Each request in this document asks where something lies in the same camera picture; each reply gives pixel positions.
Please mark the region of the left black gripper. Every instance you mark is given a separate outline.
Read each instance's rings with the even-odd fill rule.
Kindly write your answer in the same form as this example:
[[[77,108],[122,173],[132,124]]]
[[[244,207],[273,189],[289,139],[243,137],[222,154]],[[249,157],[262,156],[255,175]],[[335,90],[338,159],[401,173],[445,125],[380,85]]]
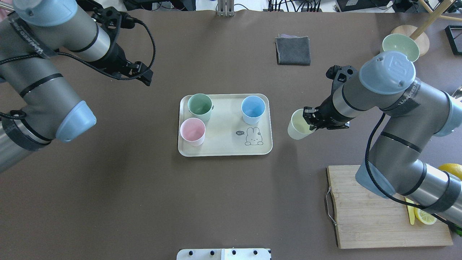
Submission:
[[[150,86],[153,72],[151,67],[153,60],[149,65],[141,61],[131,62],[125,57],[123,49],[117,44],[117,38],[120,29],[132,29],[135,24],[142,25],[151,41],[154,39],[147,25],[141,20],[130,16],[128,13],[120,12],[114,7],[94,8],[92,18],[102,25],[102,30],[109,36],[109,49],[107,53],[97,61],[91,61],[89,64],[99,70],[102,74],[117,80],[137,79],[146,86]]]

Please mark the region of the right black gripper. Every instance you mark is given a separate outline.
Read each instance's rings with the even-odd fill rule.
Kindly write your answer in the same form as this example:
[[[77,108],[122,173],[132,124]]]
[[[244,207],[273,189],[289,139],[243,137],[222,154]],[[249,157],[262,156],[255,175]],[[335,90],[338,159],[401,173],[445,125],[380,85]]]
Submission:
[[[326,77],[332,80],[331,94],[318,107],[304,107],[302,116],[305,122],[309,125],[311,131],[326,128],[327,130],[348,129],[351,117],[342,115],[334,107],[334,93],[354,75],[357,70],[348,66],[331,66]]]

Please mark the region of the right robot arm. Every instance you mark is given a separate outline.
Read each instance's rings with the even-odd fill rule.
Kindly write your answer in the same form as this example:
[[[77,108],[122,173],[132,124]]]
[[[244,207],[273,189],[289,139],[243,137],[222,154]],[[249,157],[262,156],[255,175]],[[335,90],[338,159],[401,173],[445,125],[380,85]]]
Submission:
[[[461,126],[461,102],[416,77],[405,54],[385,51],[360,70],[332,66],[330,96],[305,107],[310,130],[344,129],[360,113],[377,107],[389,120],[374,145],[368,140],[356,181],[383,198],[400,194],[449,225],[461,226],[461,180],[419,160],[432,137]]]

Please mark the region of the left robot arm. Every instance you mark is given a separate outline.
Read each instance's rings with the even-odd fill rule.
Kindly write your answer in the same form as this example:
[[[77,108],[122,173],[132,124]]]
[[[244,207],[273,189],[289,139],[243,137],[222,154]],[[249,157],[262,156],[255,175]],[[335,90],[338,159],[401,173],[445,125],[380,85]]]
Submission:
[[[97,123],[94,113],[51,62],[63,55],[117,80],[149,86],[151,65],[130,62],[117,44],[120,28],[142,21],[114,7],[89,16],[75,0],[14,0],[1,22],[1,81],[26,106],[1,113],[1,171],[48,146],[70,142]]]

